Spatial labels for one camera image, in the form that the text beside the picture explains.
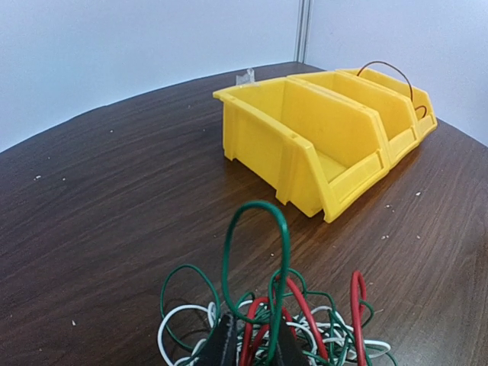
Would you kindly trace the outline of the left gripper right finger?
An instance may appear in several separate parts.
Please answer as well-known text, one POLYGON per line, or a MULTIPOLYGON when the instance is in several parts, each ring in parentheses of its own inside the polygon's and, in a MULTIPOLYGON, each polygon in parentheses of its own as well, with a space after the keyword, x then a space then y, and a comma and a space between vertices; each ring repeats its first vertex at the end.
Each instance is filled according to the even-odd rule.
POLYGON ((284 311, 277 307, 271 316, 269 328, 269 365, 305 365, 305 356, 302 354, 287 321, 284 311))

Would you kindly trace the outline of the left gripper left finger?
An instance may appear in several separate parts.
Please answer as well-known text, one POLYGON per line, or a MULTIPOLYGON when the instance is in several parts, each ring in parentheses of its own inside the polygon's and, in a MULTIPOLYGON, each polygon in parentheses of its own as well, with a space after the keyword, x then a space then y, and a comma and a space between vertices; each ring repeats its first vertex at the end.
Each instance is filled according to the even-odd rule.
POLYGON ((232 313, 224 313, 213 334, 205 343, 197 366, 236 366, 237 319, 232 313))

